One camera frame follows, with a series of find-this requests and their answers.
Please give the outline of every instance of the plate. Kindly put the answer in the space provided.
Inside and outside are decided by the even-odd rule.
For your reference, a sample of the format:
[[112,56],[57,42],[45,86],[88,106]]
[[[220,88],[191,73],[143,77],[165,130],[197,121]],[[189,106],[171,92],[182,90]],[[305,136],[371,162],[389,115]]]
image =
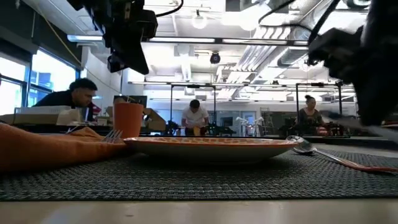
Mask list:
[[137,152],[208,162],[254,162],[291,150],[294,141],[243,138],[127,138]]

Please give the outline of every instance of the patterned plate rim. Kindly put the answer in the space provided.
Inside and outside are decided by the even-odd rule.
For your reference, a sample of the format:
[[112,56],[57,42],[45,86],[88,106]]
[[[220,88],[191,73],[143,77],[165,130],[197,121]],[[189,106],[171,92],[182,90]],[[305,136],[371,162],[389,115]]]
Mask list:
[[213,142],[206,142],[206,143],[200,143],[200,142],[163,142],[163,141],[145,141],[144,138],[151,138],[151,137],[139,137],[138,138],[126,138],[123,139],[124,142],[150,142],[151,144],[166,144],[166,145],[178,145],[178,146],[252,146],[252,147],[294,147],[298,143],[295,141],[287,141],[287,140],[278,140],[278,139],[260,139],[260,140],[270,140],[270,141],[283,141],[286,142],[286,144],[238,144],[238,143],[232,143],[232,144],[226,144],[219,142],[218,144],[214,144]]

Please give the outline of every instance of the metal pole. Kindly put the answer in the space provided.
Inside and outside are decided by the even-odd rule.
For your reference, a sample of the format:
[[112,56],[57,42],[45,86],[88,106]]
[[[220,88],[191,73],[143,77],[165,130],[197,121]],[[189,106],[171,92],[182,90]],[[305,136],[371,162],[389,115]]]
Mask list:
[[214,115],[213,115],[213,122],[214,122],[214,124],[216,124],[216,122],[217,122],[217,118],[216,118],[216,87],[215,86],[213,86],[213,88],[214,88]]
[[296,108],[297,108],[297,122],[300,122],[299,116],[299,83],[296,83]]
[[343,115],[343,104],[341,102],[341,84],[337,84],[338,87],[338,106],[339,106],[339,111],[340,115]]
[[170,120],[173,118],[173,88],[174,86],[171,85],[171,94],[170,94]]

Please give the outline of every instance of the wall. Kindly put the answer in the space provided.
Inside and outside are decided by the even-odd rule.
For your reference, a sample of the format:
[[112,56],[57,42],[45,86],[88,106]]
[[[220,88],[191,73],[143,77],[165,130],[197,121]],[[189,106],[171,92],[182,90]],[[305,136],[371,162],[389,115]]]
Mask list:
[[[55,25],[52,25],[51,29],[45,19],[26,3],[20,1],[20,4],[16,8],[15,1],[0,1],[0,39],[8,41],[30,54],[36,54],[38,47],[42,47],[79,68],[80,64],[71,56],[70,51],[78,60],[81,60],[81,47],[78,47],[77,43],[68,41],[67,34]],[[10,56],[24,60],[19,57],[21,56],[19,52],[4,51],[6,49],[4,45],[1,45],[0,49]]]
[[128,82],[143,82],[145,76],[130,68],[122,71],[122,94],[127,96],[141,96],[144,94],[144,85],[133,85]]
[[83,48],[82,57],[82,66],[85,68],[82,76],[89,78],[97,85],[98,99],[94,99],[93,103],[102,109],[101,114],[103,114],[106,107],[113,104],[113,97],[121,92],[121,74],[110,73],[107,65],[95,57],[89,47]]

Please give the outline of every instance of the white t-shirt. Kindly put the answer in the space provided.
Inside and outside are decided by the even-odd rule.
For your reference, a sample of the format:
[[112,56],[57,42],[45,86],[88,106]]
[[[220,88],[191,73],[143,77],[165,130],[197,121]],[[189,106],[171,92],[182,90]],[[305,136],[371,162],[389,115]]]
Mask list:
[[189,107],[182,111],[182,119],[185,119],[189,126],[198,126],[201,128],[205,122],[205,118],[208,117],[207,110],[201,106],[196,113],[192,112]]

